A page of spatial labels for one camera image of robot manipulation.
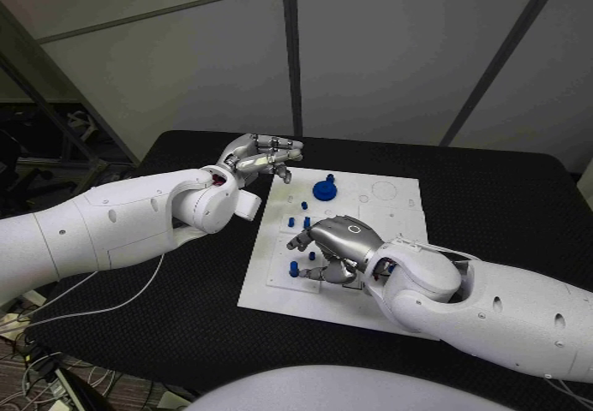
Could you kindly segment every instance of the blue object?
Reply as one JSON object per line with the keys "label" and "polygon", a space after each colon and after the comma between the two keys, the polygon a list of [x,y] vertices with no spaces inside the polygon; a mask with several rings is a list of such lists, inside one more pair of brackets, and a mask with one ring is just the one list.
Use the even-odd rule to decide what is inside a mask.
{"label": "blue object", "polygon": [[313,186],[313,196],[320,201],[333,200],[338,194],[336,185],[333,184],[333,174],[328,175],[325,182],[318,182]]}
{"label": "blue object", "polygon": [[290,262],[290,271],[289,274],[293,278],[299,277],[299,263],[296,261]]}

